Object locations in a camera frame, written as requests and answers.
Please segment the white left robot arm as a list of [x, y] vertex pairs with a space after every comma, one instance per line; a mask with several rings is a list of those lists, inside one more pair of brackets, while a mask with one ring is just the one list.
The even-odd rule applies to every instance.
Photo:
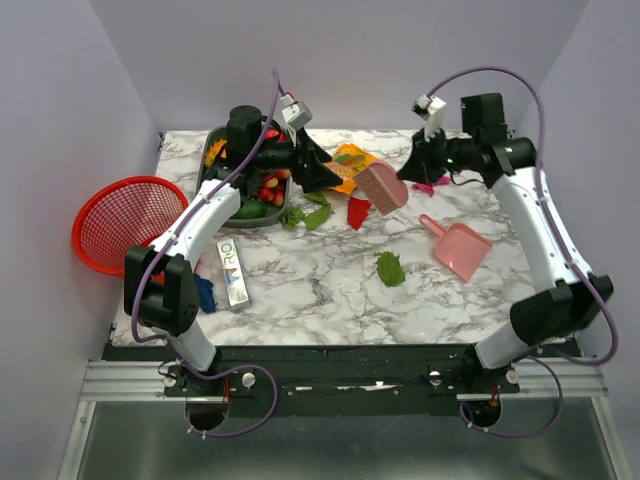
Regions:
[[341, 182], [326, 166], [330, 155], [305, 131], [312, 118], [309, 108], [290, 95], [282, 101], [285, 140], [267, 139], [277, 125], [271, 116], [249, 105], [232, 109], [226, 143], [203, 174], [193, 201], [150, 245], [134, 245], [125, 257], [124, 310], [134, 339], [144, 342], [138, 332], [144, 325], [153, 339], [167, 341], [191, 365], [187, 382], [201, 395], [214, 393], [222, 380], [214, 364], [217, 349], [196, 320], [199, 294], [193, 273], [204, 250], [253, 195], [264, 173], [286, 170], [306, 193]]

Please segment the pink hand brush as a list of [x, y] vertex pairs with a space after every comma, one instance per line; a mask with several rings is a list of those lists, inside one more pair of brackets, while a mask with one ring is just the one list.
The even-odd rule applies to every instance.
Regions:
[[383, 161], [373, 162], [357, 173], [353, 180], [381, 215], [404, 207], [409, 193], [396, 170]]

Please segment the pink plastic dustpan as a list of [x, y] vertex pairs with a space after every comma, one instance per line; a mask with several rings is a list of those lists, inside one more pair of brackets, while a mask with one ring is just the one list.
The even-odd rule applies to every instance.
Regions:
[[433, 247], [435, 258], [462, 281], [468, 283], [493, 248], [493, 243], [463, 223], [441, 226], [422, 214], [419, 222], [438, 238]]

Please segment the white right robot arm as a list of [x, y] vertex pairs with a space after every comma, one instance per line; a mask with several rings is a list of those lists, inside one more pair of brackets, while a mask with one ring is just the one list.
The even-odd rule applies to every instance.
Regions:
[[586, 329], [613, 293], [609, 276], [593, 273], [575, 247], [537, 168], [533, 142], [514, 138], [498, 93], [461, 100], [463, 137], [449, 138], [442, 127], [445, 103], [423, 94], [412, 106], [424, 126], [412, 137], [402, 180], [435, 182], [464, 170], [481, 175], [508, 216], [528, 262], [534, 295], [513, 304], [509, 321], [473, 347], [460, 379], [480, 392], [496, 380], [496, 369], [555, 338]]

